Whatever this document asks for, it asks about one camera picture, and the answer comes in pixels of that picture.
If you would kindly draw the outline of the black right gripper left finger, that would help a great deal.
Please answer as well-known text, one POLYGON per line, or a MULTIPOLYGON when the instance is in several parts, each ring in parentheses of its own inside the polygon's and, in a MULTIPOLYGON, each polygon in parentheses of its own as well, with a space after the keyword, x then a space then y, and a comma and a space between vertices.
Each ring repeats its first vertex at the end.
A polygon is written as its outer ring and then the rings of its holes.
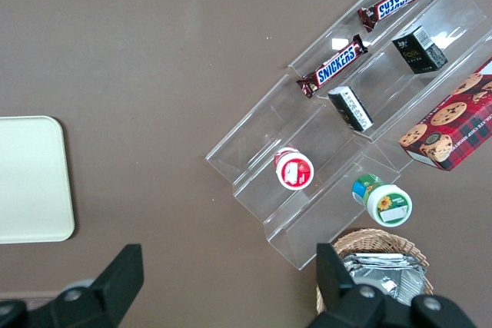
POLYGON ((117 327, 144 283, 142 247, 128 244, 88 286, 63 290, 29 310, 23 300, 1 302, 2 327, 117 327))

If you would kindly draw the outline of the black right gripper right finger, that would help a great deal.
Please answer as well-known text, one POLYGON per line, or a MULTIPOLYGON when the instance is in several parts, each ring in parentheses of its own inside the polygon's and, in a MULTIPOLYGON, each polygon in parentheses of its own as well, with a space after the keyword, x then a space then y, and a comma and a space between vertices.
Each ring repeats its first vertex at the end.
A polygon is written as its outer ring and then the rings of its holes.
POLYGON ((418 295, 410 306, 367 284, 356 284, 331 244, 317 245, 317 285, 326 310, 310 327, 475 327, 452 300, 418 295))

